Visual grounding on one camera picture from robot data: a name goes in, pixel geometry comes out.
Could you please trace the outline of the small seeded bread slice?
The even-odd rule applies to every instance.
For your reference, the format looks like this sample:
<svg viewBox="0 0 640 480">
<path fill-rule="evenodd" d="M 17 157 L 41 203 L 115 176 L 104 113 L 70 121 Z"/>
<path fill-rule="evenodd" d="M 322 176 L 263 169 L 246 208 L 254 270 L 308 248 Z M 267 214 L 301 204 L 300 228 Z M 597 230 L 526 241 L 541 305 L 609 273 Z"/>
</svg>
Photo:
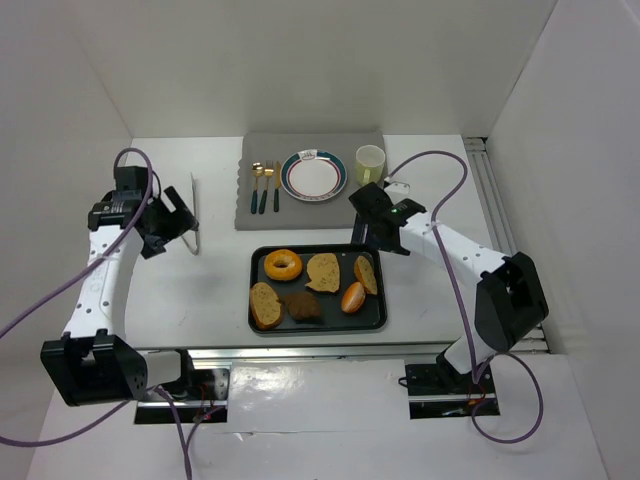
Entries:
<svg viewBox="0 0 640 480">
<path fill-rule="evenodd" d="M 378 285 L 372 263 L 365 256 L 358 256 L 354 263 L 354 274 L 368 295 L 378 294 Z"/>
</svg>

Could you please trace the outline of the metal food tongs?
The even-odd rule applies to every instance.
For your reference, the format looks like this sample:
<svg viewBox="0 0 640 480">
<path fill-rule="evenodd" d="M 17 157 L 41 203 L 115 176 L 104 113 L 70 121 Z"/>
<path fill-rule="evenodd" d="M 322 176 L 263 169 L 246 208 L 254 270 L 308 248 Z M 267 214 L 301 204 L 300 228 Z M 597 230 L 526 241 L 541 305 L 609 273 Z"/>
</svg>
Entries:
<svg viewBox="0 0 640 480">
<path fill-rule="evenodd" d="M 199 217 L 198 217 L 198 213 L 199 213 L 199 206 L 198 206 L 198 196 L 197 196 L 197 181 L 194 177 L 193 174 L 190 174 L 190 183 L 191 183 L 191 198 L 192 198 L 192 209 L 191 212 L 194 215 L 194 218 L 196 219 L 197 223 L 199 221 Z M 196 226 L 196 228 L 193 230 L 193 234 L 194 234 L 194 242 L 191 243 L 185 235 L 181 236 L 181 240 L 182 243 L 185 245 L 185 247 L 187 248 L 187 250 L 190 252 L 191 255 L 193 256 L 199 256 L 201 253 L 201 237 L 200 237 L 200 231 L 199 231 L 199 226 Z"/>
</svg>

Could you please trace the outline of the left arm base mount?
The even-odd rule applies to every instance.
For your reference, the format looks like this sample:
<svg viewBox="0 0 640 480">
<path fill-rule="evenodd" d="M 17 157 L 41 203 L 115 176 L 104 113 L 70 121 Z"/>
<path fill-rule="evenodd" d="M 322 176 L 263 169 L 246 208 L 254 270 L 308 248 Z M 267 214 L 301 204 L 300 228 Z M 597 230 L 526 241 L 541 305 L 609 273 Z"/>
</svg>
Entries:
<svg viewBox="0 0 640 480">
<path fill-rule="evenodd" d="M 166 388 L 183 424 L 223 424 L 228 419 L 228 397 L 231 369 L 229 365 L 196 369 L 190 384 L 178 389 Z M 136 425 L 173 424 L 169 402 L 157 392 L 148 392 L 136 405 Z"/>
</svg>

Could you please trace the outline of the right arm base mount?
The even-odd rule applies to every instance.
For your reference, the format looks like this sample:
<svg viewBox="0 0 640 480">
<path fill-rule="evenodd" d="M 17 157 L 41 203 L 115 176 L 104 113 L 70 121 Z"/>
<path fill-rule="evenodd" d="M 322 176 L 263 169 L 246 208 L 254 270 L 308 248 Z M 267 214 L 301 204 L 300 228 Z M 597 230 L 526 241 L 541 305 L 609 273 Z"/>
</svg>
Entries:
<svg viewBox="0 0 640 480">
<path fill-rule="evenodd" d="M 476 406 L 479 416 L 500 415 L 491 369 L 478 385 L 470 375 L 446 384 L 436 375 L 435 364 L 408 364 L 398 384 L 407 391 L 411 420 L 469 417 Z"/>
</svg>

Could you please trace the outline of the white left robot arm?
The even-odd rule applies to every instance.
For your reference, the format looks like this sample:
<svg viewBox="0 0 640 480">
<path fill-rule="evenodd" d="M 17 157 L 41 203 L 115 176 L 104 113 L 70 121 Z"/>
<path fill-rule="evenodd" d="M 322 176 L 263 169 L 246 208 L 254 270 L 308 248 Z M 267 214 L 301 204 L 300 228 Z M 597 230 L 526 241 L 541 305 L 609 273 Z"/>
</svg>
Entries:
<svg viewBox="0 0 640 480">
<path fill-rule="evenodd" d="M 69 406 L 140 400 L 162 386 L 181 394 L 194 370 L 183 349 L 143 352 L 125 340 L 125 310 L 136 262 L 166 250 L 198 222 L 174 187 L 152 199 L 132 230 L 140 192 L 112 191 L 88 214 L 92 271 L 83 279 L 60 338 L 42 346 L 41 362 Z"/>
</svg>

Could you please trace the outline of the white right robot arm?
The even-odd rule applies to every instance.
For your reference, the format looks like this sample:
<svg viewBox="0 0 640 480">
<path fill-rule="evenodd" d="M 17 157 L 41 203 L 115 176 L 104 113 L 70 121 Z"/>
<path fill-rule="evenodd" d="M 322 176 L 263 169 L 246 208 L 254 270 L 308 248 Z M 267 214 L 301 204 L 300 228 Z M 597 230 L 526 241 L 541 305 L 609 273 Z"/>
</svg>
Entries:
<svg viewBox="0 0 640 480">
<path fill-rule="evenodd" d="M 350 195 L 357 212 L 353 237 L 377 250 L 425 257 L 475 291 L 473 322 L 436 359 L 435 375 L 453 386 L 497 353 L 506 353 L 537 327 L 549 307 L 533 260 L 486 248 L 436 222 L 424 206 L 403 199 L 393 203 L 375 184 Z"/>
</svg>

